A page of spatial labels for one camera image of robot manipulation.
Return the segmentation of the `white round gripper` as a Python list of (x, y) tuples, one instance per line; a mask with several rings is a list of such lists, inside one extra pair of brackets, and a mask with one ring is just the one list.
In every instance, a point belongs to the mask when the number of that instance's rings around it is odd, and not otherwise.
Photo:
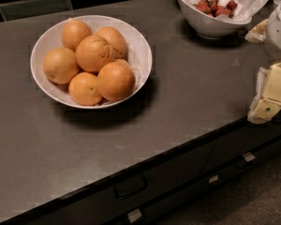
[[(281, 1), (269, 16), (247, 32), (244, 39), (263, 43), (268, 54), (281, 59)], [(253, 124), (271, 121), (281, 111), (281, 61), (269, 68), (261, 67), (257, 75), (256, 95), (247, 120)]]

